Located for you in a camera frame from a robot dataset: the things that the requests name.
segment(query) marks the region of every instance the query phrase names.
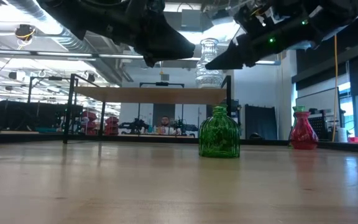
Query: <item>robotic arm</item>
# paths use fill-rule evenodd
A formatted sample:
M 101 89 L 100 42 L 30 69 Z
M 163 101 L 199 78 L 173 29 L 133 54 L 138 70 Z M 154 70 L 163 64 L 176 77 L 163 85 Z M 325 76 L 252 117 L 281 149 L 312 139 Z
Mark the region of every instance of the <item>robotic arm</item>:
M 37 0 L 58 22 L 83 39 L 87 30 L 115 44 L 133 46 L 153 67 L 193 56 L 195 45 L 165 20 L 164 0 Z
M 358 0 L 251 0 L 234 20 L 247 32 L 206 64 L 209 70 L 241 69 L 286 49 L 317 48 L 358 18 Z

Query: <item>person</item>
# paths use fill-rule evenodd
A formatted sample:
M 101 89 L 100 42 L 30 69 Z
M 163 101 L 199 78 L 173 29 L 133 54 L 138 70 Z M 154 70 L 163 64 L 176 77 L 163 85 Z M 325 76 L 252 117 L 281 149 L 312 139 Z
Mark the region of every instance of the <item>person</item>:
M 161 118 L 161 125 L 159 127 L 159 134 L 169 134 L 169 135 L 179 135 L 180 129 L 174 129 L 173 127 L 170 127 L 169 125 L 169 117 L 168 116 L 162 116 Z

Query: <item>red glass vase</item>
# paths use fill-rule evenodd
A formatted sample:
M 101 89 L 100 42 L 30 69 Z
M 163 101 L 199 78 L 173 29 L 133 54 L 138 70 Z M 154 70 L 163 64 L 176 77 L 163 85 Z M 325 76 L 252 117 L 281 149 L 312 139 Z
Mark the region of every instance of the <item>red glass vase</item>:
M 295 112 L 297 122 L 290 141 L 294 149 L 316 149 L 318 137 L 309 123 L 310 112 Z

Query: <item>green glass vase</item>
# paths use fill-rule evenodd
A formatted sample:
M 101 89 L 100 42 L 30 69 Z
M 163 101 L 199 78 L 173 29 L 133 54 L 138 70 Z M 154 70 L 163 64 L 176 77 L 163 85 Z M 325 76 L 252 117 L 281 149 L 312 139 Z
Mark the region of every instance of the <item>green glass vase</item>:
M 292 129 L 295 127 L 296 122 L 298 121 L 298 118 L 296 118 L 295 113 L 296 112 L 304 112 L 305 106 L 293 106 L 292 109 L 293 109 L 293 117 L 295 118 L 295 120 L 293 121 L 293 125 L 292 125 L 291 131 L 290 131 L 290 135 L 288 137 L 288 142 L 289 142 L 288 147 L 290 147 L 290 148 L 293 148 L 292 144 L 291 144 L 291 141 L 290 141 Z
M 226 115 L 227 105 L 214 107 L 213 115 L 200 127 L 198 152 L 203 157 L 240 157 L 240 128 Z

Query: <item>table surface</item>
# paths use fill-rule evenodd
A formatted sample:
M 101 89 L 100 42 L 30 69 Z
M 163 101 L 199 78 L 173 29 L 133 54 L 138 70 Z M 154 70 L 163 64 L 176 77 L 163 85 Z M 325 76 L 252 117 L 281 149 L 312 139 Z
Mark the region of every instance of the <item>table surface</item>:
M 0 145 L 0 223 L 358 223 L 358 154 L 191 144 Z

